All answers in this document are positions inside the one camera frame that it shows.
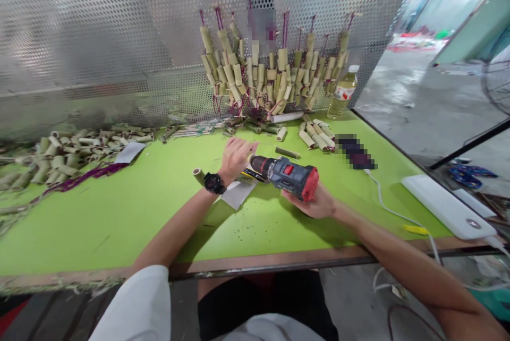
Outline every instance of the black shorts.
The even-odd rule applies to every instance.
[[[311,270],[276,273],[267,292],[244,277],[217,286],[198,303],[200,338],[210,341],[265,313],[291,317],[326,341],[338,341],[319,273]]]

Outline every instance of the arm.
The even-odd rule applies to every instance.
[[[255,151],[258,143],[252,144],[240,138],[230,138],[225,147],[222,166],[218,174],[225,187],[239,176],[246,166],[246,156]],[[174,261],[181,248],[193,235],[218,195],[201,188],[163,226],[137,257],[130,276],[151,266],[168,266]]]
[[[436,317],[454,340],[508,340],[508,334],[462,284],[433,259],[335,199],[319,183],[313,201],[291,203],[314,217],[333,217],[349,228],[409,292]]]

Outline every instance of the metal pole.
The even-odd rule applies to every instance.
[[[455,159],[456,157],[464,154],[465,152],[471,150],[472,148],[475,148],[479,144],[484,143],[485,141],[491,139],[492,137],[495,137],[497,134],[502,133],[506,129],[510,127],[510,119],[507,119],[500,124],[498,124],[493,129],[489,130],[485,134],[479,136],[478,138],[474,139],[472,142],[469,142],[465,146],[459,148],[459,150],[452,152],[447,157],[444,157],[439,162],[434,163],[432,166],[429,167],[431,170],[435,170],[438,167],[441,167],[442,165],[447,164],[450,160]]]

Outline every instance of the forearm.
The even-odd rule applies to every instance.
[[[423,304],[479,313],[483,307],[445,268],[394,234],[341,203],[334,217]]]
[[[191,238],[217,198],[218,195],[201,188],[147,244],[134,262],[130,276],[151,265],[168,267]]]

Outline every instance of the red object on floor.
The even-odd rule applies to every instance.
[[[0,317],[0,338],[3,336],[9,325],[12,324],[12,322],[18,316],[18,314],[20,314],[21,310],[25,307],[27,303],[28,300],[24,301],[16,308],[11,309],[9,312]]]

